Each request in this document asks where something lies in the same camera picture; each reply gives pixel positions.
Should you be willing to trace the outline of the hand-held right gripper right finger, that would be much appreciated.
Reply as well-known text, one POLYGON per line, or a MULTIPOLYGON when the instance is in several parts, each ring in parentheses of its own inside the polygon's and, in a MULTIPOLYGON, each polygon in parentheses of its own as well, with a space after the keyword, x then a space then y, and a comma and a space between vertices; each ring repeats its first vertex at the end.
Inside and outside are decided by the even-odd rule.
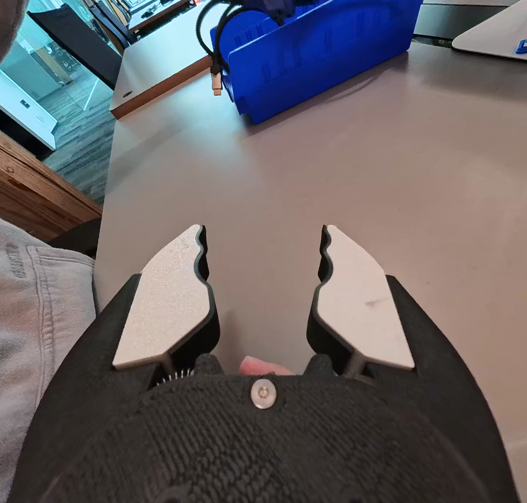
POLYGON ((414 358, 379 263, 335 225, 323 225, 319 284, 307 342, 327 355, 337 376, 362 375, 369 364, 411 372, 414 358))

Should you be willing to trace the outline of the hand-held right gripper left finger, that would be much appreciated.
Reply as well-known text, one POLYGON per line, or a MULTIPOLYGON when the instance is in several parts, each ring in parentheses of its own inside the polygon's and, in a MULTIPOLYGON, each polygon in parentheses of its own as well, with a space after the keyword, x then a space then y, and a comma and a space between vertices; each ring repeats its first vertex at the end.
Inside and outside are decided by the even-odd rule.
POLYGON ((117 370, 156 364, 165 375, 189 375, 218 344, 220 324, 208 283, 207 231, 194 224, 140 273, 113 359, 117 370))

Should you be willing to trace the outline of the blue plastic bin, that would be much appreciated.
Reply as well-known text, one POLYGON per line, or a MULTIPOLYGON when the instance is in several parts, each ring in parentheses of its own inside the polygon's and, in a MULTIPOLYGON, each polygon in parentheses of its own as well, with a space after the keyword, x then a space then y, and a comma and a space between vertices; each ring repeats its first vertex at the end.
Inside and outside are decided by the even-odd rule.
POLYGON ((220 38, 223 84, 256 124, 365 72, 410 47, 423 0, 327 0, 297 7, 278 26, 244 12, 220 38))

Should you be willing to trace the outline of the person's right hand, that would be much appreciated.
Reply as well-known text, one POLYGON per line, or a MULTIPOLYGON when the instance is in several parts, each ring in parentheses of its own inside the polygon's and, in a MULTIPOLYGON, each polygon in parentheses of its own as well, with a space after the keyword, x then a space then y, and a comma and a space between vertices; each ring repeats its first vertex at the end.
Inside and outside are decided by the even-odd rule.
POLYGON ((262 361, 253 356, 246 356, 239 366, 240 375, 294 375, 293 371, 276 363, 262 361))

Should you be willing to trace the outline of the person's light sweatshirt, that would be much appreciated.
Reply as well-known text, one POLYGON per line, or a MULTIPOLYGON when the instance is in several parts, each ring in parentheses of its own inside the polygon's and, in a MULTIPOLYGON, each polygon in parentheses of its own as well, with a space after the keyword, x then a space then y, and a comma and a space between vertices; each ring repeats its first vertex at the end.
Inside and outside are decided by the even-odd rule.
POLYGON ((94 264, 1 219, 1 502, 45 390, 96 317, 94 264))

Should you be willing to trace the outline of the white low cabinet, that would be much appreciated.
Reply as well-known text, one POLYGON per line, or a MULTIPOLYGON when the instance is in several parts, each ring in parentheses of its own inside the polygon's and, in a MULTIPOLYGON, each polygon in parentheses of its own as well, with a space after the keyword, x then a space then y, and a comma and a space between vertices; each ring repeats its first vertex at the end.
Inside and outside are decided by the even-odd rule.
POLYGON ((1 111, 51 152, 56 150, 57 119, 1 71, 1 111))

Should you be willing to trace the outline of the white desk with wooden edge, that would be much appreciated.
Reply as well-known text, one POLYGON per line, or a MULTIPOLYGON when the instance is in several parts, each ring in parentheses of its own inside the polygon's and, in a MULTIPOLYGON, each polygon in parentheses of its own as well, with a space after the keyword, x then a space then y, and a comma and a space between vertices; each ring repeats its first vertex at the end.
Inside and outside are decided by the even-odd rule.
POLYGON ((195 34, 203 8, 176 17, 125 50, 110 103, 116 120, 209 69, 211 58, 195 34))

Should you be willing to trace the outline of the black office chair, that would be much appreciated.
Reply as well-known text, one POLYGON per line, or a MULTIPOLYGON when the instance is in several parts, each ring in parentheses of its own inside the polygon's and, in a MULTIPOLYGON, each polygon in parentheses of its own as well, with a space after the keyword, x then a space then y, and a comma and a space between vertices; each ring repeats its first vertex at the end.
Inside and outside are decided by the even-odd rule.
POLYGON ((27 15, 62 49, 115 90, 121 55, 105 43, 68 5, 27 15))
POLYGON ((107 30, 113 33, 124 47, 128 47, 138 41, 137 36, 130 31, 128 26, 101 1, 90 5, 89 10, 107 30))

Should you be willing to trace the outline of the white stand base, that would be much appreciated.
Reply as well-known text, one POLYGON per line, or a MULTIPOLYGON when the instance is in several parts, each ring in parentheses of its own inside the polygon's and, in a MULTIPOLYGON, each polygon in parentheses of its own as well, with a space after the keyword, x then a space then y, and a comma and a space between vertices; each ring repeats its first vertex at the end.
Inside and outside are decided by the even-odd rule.
POLYGON ((526 0, 518 1, 460 34, 452 41, 452 48, 525 62, 526 55, 515 53, 523 39, 526 39, 526 0))

